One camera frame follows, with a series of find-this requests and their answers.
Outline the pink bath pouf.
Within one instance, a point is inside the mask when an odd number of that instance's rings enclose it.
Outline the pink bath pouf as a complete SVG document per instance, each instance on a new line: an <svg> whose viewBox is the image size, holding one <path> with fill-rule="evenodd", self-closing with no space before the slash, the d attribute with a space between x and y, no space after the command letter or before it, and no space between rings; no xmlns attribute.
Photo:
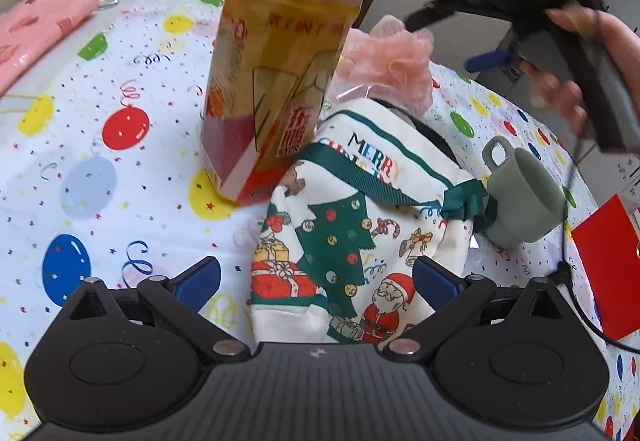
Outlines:
<svg viewBox="0 0 640 441"><path fill-rule="evenodd" d="M376 98L422 116L433 103L434 44L429 29L410 32L393 15L383 16L368 32L352 28L326 92L328 100Z"/></svg>

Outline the christmas print cloth bag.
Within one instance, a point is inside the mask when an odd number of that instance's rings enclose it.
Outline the christmas print cloth bag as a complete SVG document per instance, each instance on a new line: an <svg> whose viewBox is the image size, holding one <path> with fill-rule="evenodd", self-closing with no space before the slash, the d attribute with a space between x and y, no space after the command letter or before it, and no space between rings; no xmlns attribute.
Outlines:
<svg viewBox="0 0 640 441"><path fill-rule="evenodd" d="M433 311L416 261L460 274L495 213L424 124L367 98L334 106L269 201L250 265L256 340L386 345Z"/></svg>

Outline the green ceramic mug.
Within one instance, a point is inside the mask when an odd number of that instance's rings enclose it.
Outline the green ceramic mug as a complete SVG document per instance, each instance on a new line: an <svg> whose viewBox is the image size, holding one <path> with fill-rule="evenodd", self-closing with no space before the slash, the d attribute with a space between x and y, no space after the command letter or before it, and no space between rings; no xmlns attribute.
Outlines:
<svg viewBox="0 0 640 441"><path fill-rule="evenodd" d="M491 242L506 249L531 244L562 224L565 196L538 158L503 136L491 138L482 157L490 171L488 194L497 204L484 231Z"/></svg>

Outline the amber tea bottle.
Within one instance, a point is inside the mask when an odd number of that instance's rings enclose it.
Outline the amber tea bottle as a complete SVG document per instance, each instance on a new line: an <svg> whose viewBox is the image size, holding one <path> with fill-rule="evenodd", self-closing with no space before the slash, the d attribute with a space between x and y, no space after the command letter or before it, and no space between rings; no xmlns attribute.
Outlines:
<svg viewBox="0 0 640 441"><path fill-rule="evenodd" d="M362 0L224 0L201 146L216 192L264 200L314 135Z"/></svg>

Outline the red cardboard box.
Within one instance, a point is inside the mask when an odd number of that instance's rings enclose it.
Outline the red cardboard box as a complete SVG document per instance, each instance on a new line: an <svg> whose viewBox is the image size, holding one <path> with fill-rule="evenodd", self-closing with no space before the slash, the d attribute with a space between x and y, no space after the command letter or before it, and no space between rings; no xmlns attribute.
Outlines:
<svg viewBox="0 0 640 441"><path fill-rule="evenodd" d="M639 330L639 234L612 196L572 232L605 335L622 340Z"/></svg>

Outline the pink towel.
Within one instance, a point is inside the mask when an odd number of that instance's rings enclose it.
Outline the pink towel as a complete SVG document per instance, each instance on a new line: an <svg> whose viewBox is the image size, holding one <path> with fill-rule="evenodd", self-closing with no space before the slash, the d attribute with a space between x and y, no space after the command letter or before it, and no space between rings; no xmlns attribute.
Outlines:
<svg viewBox="0 0 640 441"><path fill-rule="evenodd" d="M99 7L99 0L23 0L1 15L1 94Z"/></svg>

